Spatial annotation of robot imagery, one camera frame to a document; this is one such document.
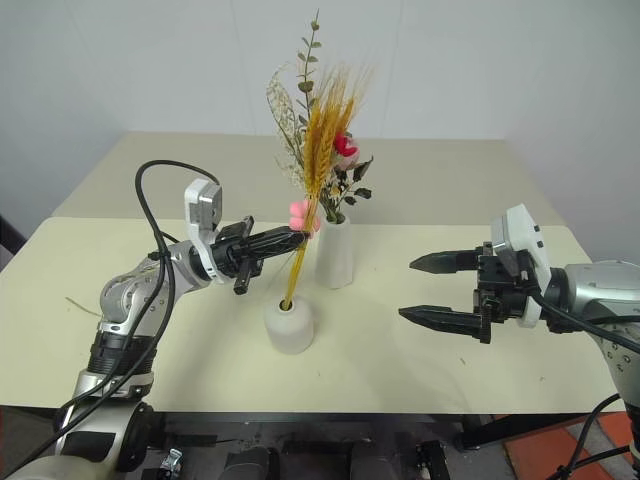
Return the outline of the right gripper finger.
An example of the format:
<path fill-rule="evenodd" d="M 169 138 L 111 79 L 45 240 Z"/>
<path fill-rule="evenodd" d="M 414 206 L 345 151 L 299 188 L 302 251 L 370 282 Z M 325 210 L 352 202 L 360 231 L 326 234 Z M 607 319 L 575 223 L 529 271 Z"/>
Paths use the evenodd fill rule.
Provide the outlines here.
<path fill-rule="evenodd" d="M 449 307 L 431 305 L 402 307 L 398 309 L 398 313 L 410 322 L 434 331 L 482 339 L 481 317 L 473 313 L 456 312 Z"/>
<path fill-rule="evenodd" d="M 432 274 L 453 274 L 478 269 L 476 251 L 442 251 L 423 255 L 409 263 L 409 267 Z"/>

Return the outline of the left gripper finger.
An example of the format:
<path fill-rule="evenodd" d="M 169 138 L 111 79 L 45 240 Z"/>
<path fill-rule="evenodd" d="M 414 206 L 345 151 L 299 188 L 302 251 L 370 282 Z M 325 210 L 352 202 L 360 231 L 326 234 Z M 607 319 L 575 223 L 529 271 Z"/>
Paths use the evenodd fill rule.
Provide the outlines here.
<path fill-rule="evenodd" d="M 308 239 L 304 231 L 278 226 L 252 236 L 253 247 L 298 247 Z"/>
<path fill-rule="evenodd" d="M 306 242 L 305 236 L 267 236 L 255 240 L 255 257 L 260 260 L 290 253 Z"/>

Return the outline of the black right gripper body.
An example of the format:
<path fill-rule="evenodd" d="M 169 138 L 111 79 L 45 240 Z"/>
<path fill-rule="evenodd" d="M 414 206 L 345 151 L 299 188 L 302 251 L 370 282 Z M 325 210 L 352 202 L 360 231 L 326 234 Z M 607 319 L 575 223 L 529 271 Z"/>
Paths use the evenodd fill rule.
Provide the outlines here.
<path fill-rule="evenodd" d="M 492 324 L 521 318 L 527 296 L 493 254 L 490 242 L 477 247 L 476 253 L 477 287 L 473 294 L 473 313 L 480 318 L 480 326 L 474 337 L 483 344 L 489 344 Z"/>

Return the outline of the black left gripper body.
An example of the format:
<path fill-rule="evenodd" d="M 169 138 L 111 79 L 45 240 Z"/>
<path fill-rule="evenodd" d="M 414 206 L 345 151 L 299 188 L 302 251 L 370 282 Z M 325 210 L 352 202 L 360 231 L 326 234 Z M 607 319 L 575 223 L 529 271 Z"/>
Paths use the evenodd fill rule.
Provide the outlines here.
<path fill-rule="evenodd" d="M 226 225 L 211 246 L 218 272 L 235 280 L 233 290 L 236 295 L 246 294 L 251 279 L 262 273 L 264 260 L 255 256 L 249 248 L 253 226 L 252 216 Z"/>

